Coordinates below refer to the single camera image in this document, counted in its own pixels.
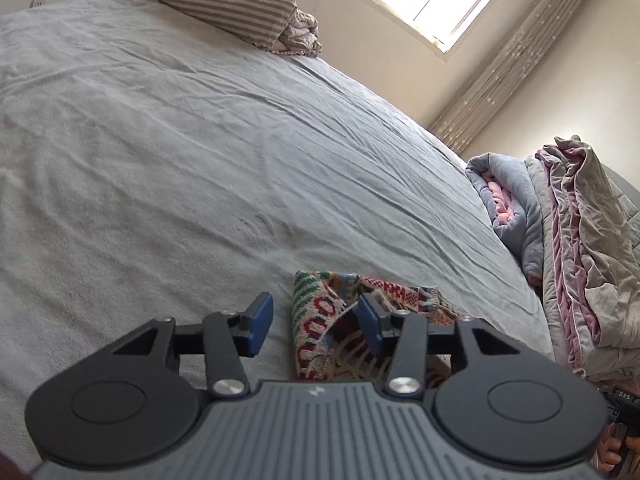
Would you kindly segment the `right hand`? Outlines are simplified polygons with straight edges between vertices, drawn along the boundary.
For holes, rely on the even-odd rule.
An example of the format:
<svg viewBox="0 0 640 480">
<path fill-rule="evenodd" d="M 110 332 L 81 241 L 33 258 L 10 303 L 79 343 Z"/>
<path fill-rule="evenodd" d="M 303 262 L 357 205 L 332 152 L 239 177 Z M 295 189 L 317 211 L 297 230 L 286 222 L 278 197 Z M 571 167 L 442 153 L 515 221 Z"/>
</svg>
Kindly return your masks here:
<svg viewBox="0 0 640 480">
<path fill-rule="evenodd" d="M 596 467 L 601 474 L 605 475 L 605 477 L 609 477 L 615 466 L 622 461 L 622 456 L 618 454 L 618 451 L 620 450 L 623 442 L 620 439 L 616 439 L 616 429 L 617 426 L 615 424 L 608 425 L 597 446 Z M 639 438 L 626 438 L 624 443 L 626 444 L 629 453 L 633 452 L 634 454 L 639 455 Z M 631 474 L 626 474 L 626 476 L 620 475 L 615 478 L 639 479 L 639 465 L 636 466 L 636 469 L 631 471 Z"/>
</svg>

